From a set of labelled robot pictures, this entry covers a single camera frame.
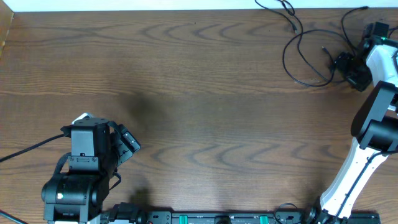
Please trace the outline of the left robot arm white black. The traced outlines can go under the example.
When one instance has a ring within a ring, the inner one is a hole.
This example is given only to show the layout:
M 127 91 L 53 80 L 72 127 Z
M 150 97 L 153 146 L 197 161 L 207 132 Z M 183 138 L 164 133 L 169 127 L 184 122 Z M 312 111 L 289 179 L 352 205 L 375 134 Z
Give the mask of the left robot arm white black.
M 118 167 L 141 145 L 123 125 L 89 113 L 61 128 L 71 140 L 71 151 L 57 162 L 43 186 L 44 220 L 48 223 L 88 223 L 102 211 L 103 202 L 121 178 Z

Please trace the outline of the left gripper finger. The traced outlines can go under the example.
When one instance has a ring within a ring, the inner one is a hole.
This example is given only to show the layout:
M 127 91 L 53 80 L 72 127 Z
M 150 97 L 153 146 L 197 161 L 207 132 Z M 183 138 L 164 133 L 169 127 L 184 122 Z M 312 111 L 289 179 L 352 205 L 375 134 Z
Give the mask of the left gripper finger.
M 131 152 L 137 152 L 141 148 L 141 145 L 137 141 L 137 139 L 131 134 L 131 132 L 123 124 L 119 125 L 119 129 L 121 131 L 121 140 L 124 143 L 124 145 Z
M 125 135 L 114 135 L 113 147 L 118 154 L 118 165 L 125 163 L 131 156 L 131 141 Z

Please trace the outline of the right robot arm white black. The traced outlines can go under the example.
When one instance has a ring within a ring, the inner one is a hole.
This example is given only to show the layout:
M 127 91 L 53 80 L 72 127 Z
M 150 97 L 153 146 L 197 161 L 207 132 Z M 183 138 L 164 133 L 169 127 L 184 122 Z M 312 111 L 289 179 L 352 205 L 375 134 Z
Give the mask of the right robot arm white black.
M 356 55 L 342 53 L 333 68 L 356 90 L 370 84 L 372 92 L 351 125 L 351 148 L 332 184 L 317 199 L 304 223 L 380 223 L 378 214 L 353 213 L 353 205 L 374 171 L 397 153 L 397 41 L 389 25 L 375 22 L 364 28 Z

